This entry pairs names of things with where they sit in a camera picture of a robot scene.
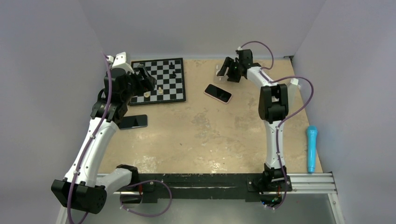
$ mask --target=beige table surface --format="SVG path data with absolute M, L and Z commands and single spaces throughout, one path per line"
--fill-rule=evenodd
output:
M 268 60 L 258 60 L 270 65 Z M 140 173 L 260 173 L 266 158 L 266 134 L 258 115 L 259 89 L 239 83 L 215 84 L 233 94 L 229 104 L 204 95 L 223 60 L 184 60 L 187 101 L 129 107 L 126 116 L 146 114 L 148 127 L 118 131 L 105 152 L 99 173 L 119 164 Z M 272 79 L 294 75 L 290 60 L 276 60 Z M 289 114 L 303 105 L 301 95 Z M 283 150 L 288 173 L 306 173 L 305 110 L 285 123 Z M 316 172 L 322 172 L 317 158 Z

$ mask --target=white wall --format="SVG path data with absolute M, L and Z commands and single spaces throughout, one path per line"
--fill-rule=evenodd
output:
M 103 49 L 136 58 L 234 56 L 261 40 L 294 55 L 325 0 L 80 0 Z M 255 57 L 269 57 L 249 46 Z
M 101 47 L 76 0 L 0 6 L 0 222 L 55 223 L 50 191 L 83 142 L 103 85 Z
M 308 118 L 347 223 L 396 220 L 395 60 L 395 0 L 326 1 L 294 57 L 315 85 Z

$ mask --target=chessboard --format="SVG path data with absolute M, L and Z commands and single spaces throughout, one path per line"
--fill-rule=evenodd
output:
M 147 72 L 156 79 L 156 88 L 150 92 L 149 97 L 144 97 L 143 94 L 132 97 L 130 106 L 186 101 L 182 58 L 131 62 L 137 74 L 139 74 L 137 69 L 139 64 L 144 64 Z M 159 93 L 159 88 L 163 90 L 162 94 Z

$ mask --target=cable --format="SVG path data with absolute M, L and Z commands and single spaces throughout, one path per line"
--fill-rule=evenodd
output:
M 307 102 L 305 102 L 305 104 L 304 104 L 300 109 L 298 109 L 296 112 L 292 113 L 290 116 L 288 116 L 288 117 L 286 117 L 285 119 L 283 119 L 283 120 L 279 123 L 279 125 L 276 127 L 276 152 L 277 152 L 277 154 L 278 154 L 279 165 L 281 166 L 281 170 L 282 170 L 282 173 L 283 173 L 283 177 L 284 177 L 284 179 L 285 179 L 285 184 L 286 184 L 286 186 L 287 186 L 287 175 L 286 175 L 286 172 L 285 172 L 284 169 L 283 169 L 283 164 L 282 164 L 282 160 L 281 160 L 281 156 L 280 156 L 280 155 L 281 155 L 281 154 L 280 154 L 281 152 L 280 152 L 280 150 L 279 150 L 279 129 L 280 129 L 281 125 L 282 125 L 285 121 L 287 121 L 288 119 L 290 119 L 291 117 L 293 117 L 294 115 L 296 115 L 296 114 L 298 114 L 300 111 L 302 111 L 302 110 L 309 104 L 309 102 L 311 101 L 311 99 L 312 99 L 312 97 L 313 97 L 313 84 L 312 84 L 312 82 L 311 82 L 310 80 L 308 80 L 307 78 L 304 78 L 304 77 L 299 77 L 299 76 L 286 76 L 286 77 L 280 78 L 280 79 L 278 79 L 278 80 L 271 81 L 270 83 L 277 83 L 277 82 L 280 82 L 280 81 L 283 81 L 283 80 L 289 79 L 289 78 L 300 78 L 300 79 L 303 79 L 303 80 L 307 81 L 307 82 L 309 83 L 309 85 L 311 86 L 311 95 L 310 95 L 310 97 L 308 98 Z M 287 189 L 285 189 L 285 193 L 284 193 L 284 195 L 283 195 L 282 201 L 281 201 L 276 207 L 272 207 L 273 209 L 278 209 L 278 208 L 283 204 L 283 202 L 284 202 L 285 199 L 286 199 L 286 194 L 287 194 Z
M 106 118 L 107 112 L 109 110 L 110 102 L 111 102 L 111 95 L 112 95 L 112 78 L 111 78 L 111 72 L 110 72 L 110 65 L 107 62 L 107 56 L 102 52 L 103 57 L 105 58 L 106 62 L 106 69 L 107 69 L 107 76 L 109 80 L 109 94 L 107 96 L 107 102 L 106 102 L 106 107 L 105 107 L 105 112 L 102 115 L 102 118 L 100 119 L 99 124 L 96 126 L 95 130 L 93 131 L 92 135 L 88 139 L 86 145 L 84 146 L 83 152 L 81 153 L 80 158 L 78 159 L 76 171 L 74 172 L 73 179 L 71 180 L 70 188 L 69 188 L 69 195 L 67 197 L 67 219 L 69 220 L 70 224 L 75 224 L 73 222 L 73 219 L 71 218 L 71 196 L 73 194 L 73 189 L 74 189 L 74 183 L 76 182 L 77 175 L 80 171 L 81 164 L 84 160 L 85 154 L 88 151 L 88 148 L 92 142 L 92 140 L 96 137 L 97 132 L 99 131 L 100 126 L 102 125 L 103 121 Z M 88 212 L 86 212 L 83 216 L 83 218 L 78 222 L 78 224 L 82 224 L 85 218 L 87 217 Z
M 162 215 L 163 213 L 165 213 L 165 212 L 170 208 L 170 205 L 172 204 L 172 192 L 170 191 L 170 188 L 169 188 L 165 183 L 163 183 L 163 182 L 161 182 L 161 181 L 158 181 L 158 180 L 143 181 L 143 182 L 140 182 L 140 183 L 136 183 L 136 184 L 129 185 L 129 186 L 127 186 L 127 188 L 134 188 L 134 187 L 136 187 L 136 186 L 138 186 L 138 185 L 145 184 L 145 183 L 149 183 L 149 182 L 157 182 L 157 183 L 160 183 L 160 184 L 162 184 L 163 186 L 165 186 L 166 189 L 167 189 L 168 192 L 169 192 L 169 203 L 168 203 L 168 206 L 166 206 L 166 208 L 165 208 L 163 211 L 161 211 L 160 213 L 157 213 L 157 214 L 143 214 L 143 213 L 139 213 L 139 212 L 137 212 L 137 211 L 130 210 L 129 208 L 125 207 L 124 204 L 122 203 L 122 201 L 121 201 L 121 196 L 120 196 L 120 204 L 121 204 L 120 209 L 124 209 L 125 211 L 129 211 L 130 213 L 133 213 L 133 214 L 139 215 L 139 216 L 143 216 L 143 217 L 157 217 L 157 216 L 160 216 L 160 215 Z
M 267 67 L 261 67 L 261 68 L 260 68 L 260 73 L 261 73 L 261 69 L 268 69 L 268 70 L 271 70 L 272 67 L 274 66 L 274 61 L 275 61 L 275 60 L 274 60 L 274 54 L 272 53 L 271 49 L 269 49 L 269 47 L 268 47 L 266 44 L 264 44 L 264 43 L 262 43 L 262 42 L 260 42 L 260 41 L 249 41 L 249 42 L 243 44 L 243 45 L 241 46 L 241 48 L 243 48 L 244 46 L 246 46 L 247 44 L 250 44 L 250 43 L 259 43 L 259 44 L 261 44 L 262 46 L 264 46 L 264 47 L 266 47 L 266 48 L 268 49 L 269 53 L 271 54 L 272 64 L 271 64 L 271 67 L 269 67 L 269 68 L 267 68 Z

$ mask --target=smartphone screen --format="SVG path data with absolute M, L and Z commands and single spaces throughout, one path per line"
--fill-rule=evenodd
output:
M 220 89 L 217 86 L 214 86 L 212 84 L 209 84 L 208 87 L 205 89 L 205 93 L 207 95 L 210 95 L 220 101 L 222 101 L 223 103 L 228 103 L 231 99 L 232 94 Z
M 120 124 L 120 130 L 137 128 L 137 127 L 147 127 L 147 115 L 136 115 L 124 117 Z

